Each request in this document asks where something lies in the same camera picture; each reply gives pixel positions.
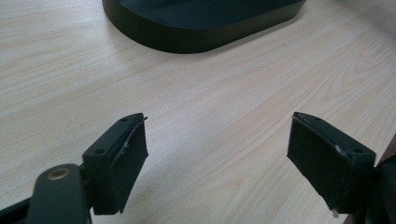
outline black plastic part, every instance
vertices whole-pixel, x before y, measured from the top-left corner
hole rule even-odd
[[[147,47],[198,53],[295,17],[305,0],[103,0],[125,35]]]
[[[141,113],[120,119],[82,155],[84,175],[94,184],[96,215],[123,211],[149,155],[144,120]]]
[[[0,211],[1,224],[23,224],[26,221],[30,198],[15,203]]]
[[[82,177],[77,165],[55,166],[38,177],[26,223],[91,223]]]
[[[288,157],[331,210],[352,214],[365,204],[375,153],[331,124],[294,113]]]
[[[396,155],[376,168],[376,188],[361,223],[396,224]]]

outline black plastic bracket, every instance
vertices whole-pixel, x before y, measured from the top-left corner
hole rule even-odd
[[[145,117],[118,120],[83,154],[83,163],[63,164],[42,173],[33,196],[0,211],[1,224],[91,223],[96,215],[123,211],[149,155]]]
[[[335,214],[357,223],[396,224],[396,156],[375,153],[326,121],[295,112],[288,157]]]

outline black plastic arm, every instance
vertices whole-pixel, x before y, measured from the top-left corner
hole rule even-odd
[[[42,173],[30,199],[0,211],[0,223],[91,223],[123,211],[146,157],[145,117],[118,120],[83,154],[83,163]]]

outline wooden table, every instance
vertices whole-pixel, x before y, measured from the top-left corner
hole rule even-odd
[[[293,21],[176,55],[120,33],[100,1],[2,0],[0,74],[0,209],[144,112],[149,157],[124,214],[93,223],[343,223],[286,157],[291,115],[382,155],[396,133],[396,4],[307,1]]]

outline desk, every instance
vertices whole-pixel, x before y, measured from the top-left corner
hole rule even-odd
[[[0,208],[144,112],[149,157],[124,214],[95,224],[343,223],[286,157],[291,115],[382,155],[396,133],[395,24],[393,0],[307,1],[286,24],[177,55],[121,34],[100,1],[3,0]]]

